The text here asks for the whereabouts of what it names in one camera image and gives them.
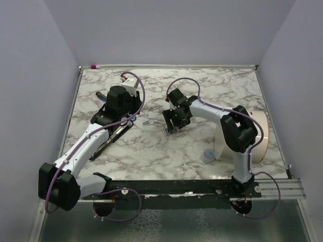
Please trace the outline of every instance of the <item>gray wall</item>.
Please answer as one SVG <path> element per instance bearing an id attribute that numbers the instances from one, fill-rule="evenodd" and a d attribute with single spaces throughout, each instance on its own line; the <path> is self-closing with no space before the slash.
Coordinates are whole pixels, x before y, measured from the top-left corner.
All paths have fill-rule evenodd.
<path id="1" fill-rule="evenodd" d="M 0 33 L 0 241 L 27 241 L 38 169 L 58 155 L 78 68 L 43 1 L 2 1 Z"/>
<path id="2" fill-rule="evenodd" d="M 81 65 L 259 64 L 294 0 L 44 0 Z"/>
<path id="3" fill-rule="evenodd" d="M 323 241 L 323 1 L 297 0 L 259 68 L 278 138 Z"/>

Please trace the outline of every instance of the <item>white tape roll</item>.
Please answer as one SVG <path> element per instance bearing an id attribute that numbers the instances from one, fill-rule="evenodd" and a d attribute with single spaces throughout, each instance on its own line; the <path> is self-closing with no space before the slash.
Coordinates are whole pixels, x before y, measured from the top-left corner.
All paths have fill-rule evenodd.
<path id="1" fill-rule="evenodd" d="M 268 149 L 269 123 L 268 123 L 267 116 L 263 111 L 248 110 L 248 113 L 252 118 L 254 118 L 261 125 L 264 132 L 263 141 L 252 150 L 252 163 L 259 163 L 263 160 L 266 154 L 266 151 Z M 258 135 L 256 137 L 256 143 L 257 143 L 260 140 L 261 133 L 257 125 L 256 125 L 256 128 L 258 130 Z M 230 150 L 229 147 L 227 146 L 223 136 L 222 128 L 219 125 L 217 125 L 216 127 L 214 151 L 216 154 L 216 160 L 233 161 L 232 150 Z"/>

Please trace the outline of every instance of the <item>screw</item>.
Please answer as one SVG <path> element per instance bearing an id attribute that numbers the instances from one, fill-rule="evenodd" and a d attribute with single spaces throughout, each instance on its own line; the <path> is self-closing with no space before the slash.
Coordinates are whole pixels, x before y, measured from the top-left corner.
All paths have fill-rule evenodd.
<path id="1" fill-rule="evenodd" d="M 260 193 L 261 192 L 261 188 L 260 186 L 255 186 L 254 190 L 256 191 L 256 193 Z"/>
<path id="2" fill-rule="evenodd" d="M 127 195 L 127 194 L 128 194 L 128 190 L 121 190 L 121 193 L 122 193 L 123 195 Z"/>

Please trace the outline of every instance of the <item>white marble tabletop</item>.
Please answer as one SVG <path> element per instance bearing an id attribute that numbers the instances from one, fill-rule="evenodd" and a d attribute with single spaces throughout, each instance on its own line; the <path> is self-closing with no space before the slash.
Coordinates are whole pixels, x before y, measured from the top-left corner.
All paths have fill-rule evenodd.
<path id="1" fill-rule="evenodd" d="M 120 85 L 120 73 L 125 69 L 84 70 L 73 110 L 64 152 L 84 133 L 91 117 L 103 102 L 95 93 L 107 94 L 110 87 Z M 249 110 L 263 110 L 267 114 L 263 96 L 253 69 L 133 69 L 146 90 L 145 105 L 135 126 L 117 142 L 110 145 L 95 161 L 88 161 L 79 177 L 100 172 L 112 179 L 220 179 L 230 178 L 233 163 L 214 161 L 205 164 L 203 150 L 214 148 L 215 124 L 198 117 L 182 128 L 180 133 L 167 137 L 162 111 L 166 89 L 179 77 L 196 79 L 201 85 L 204 100 L 222 106 L 243 105 Z M 190 81 L 174 85 L 186 95 L 196 95 L 197 87 Z M 283 160 L 272 126 L 265 159 L 253 164 L 253 171 L 266 171 L 275 178 L 287 178 Z"/>

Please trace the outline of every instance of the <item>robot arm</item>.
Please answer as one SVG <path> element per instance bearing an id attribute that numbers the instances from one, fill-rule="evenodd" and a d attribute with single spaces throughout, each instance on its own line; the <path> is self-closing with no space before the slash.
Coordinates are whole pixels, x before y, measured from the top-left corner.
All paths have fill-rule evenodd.
<path id="1" fill-rule="evenodd" d="M 177 133 L 179 129 L 190 124 L 190 118 L 193 116 L 202 117 L 222 126 L 225 141 L 233 150 L 234 173 L 232 179 L 240 190 L 245 190 L 254 180 L 248 168 L 248 148 L 255 143 L 258 134 L 253 122 L 240 115 L 204 105 L 197 96 L 187 98 L 179 89 L 170 92 L 167 101 L 170 103 L 170 109 L 163 112 L 167 124 L 165 130 L 167 135 Z M 242 106 L 233 108 L 233 110 L 248 115 Z"/>
<path id="2" fill-rule="evenodd" d="M 39 169 L 38 196 L 46 198 L 51 183 L 58 168 L 65 163 L 58 174 L 50 193 L 49 202 L 69 211 L 77 203 L 79 198 L 103 191 L 106 179 L 104 176 L 95 173 L 86 178 L 76 179 L 89 159 L 94 159 L 102 150 L 118 139 L 123 133 L 131 128 L 132 123 L 126 125 L 115 125 L 107 129 L 102 129 L 89 136 L 92 132 L 103 126 L 121 121 L 127 114 L 134 114 L 141 106 L 138 86 L 134 78 L 127 78 L 121 86 L 113 86 L 106 97 L 106 103 L 92 117 L 91 123 L 85 130 L 81 138 L 66 152 L 61 158 L 52 165 L 44 163 Z M 69 162 L 67 157 L 73 154 Z"/>

